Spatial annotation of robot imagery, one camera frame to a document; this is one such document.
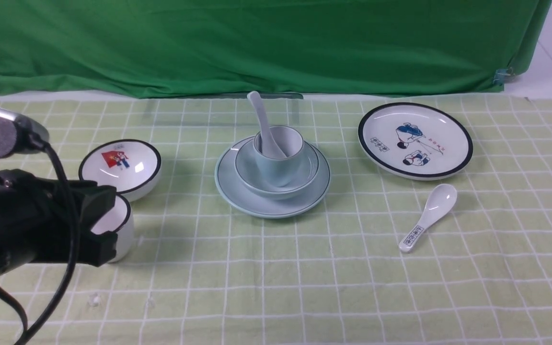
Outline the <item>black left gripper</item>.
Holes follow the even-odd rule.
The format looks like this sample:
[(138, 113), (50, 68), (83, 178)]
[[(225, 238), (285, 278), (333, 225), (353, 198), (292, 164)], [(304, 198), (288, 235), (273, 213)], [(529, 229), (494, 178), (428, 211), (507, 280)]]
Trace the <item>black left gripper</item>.
[[(96, 224), (115, 205), (114, 186), (80, 190), (80, 224)], [(68, 203), (61, 184), (24, 170), (0, 171), (0, 276), (24, 264), (66, 264), (70, 252)], [(93, 267), (116, 256), (118, 234), (80, 236), (80, 263)]]

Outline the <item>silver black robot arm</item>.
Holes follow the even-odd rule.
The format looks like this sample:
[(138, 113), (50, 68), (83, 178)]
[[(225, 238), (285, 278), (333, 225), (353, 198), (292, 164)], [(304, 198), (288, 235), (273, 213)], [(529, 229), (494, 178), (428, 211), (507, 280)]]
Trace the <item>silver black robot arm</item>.
[[(46, 142), (48, 131), (22, 114), (0, 108), (0, 160), (14, 154), (43, 150), (32, 143), (32, 134)], [(115, 258), (117, 234), (92, 231), (115, 205), (114, 186), (95, 181), (69, 181), (72, 198), (63, 194), (63, 183), (36, 177), (24, 170), (0, 170), (0, 275), (24, 264), (65, 264), (70, 254), (68, 218), (78, 217), (77, 262), (99, 267)]]

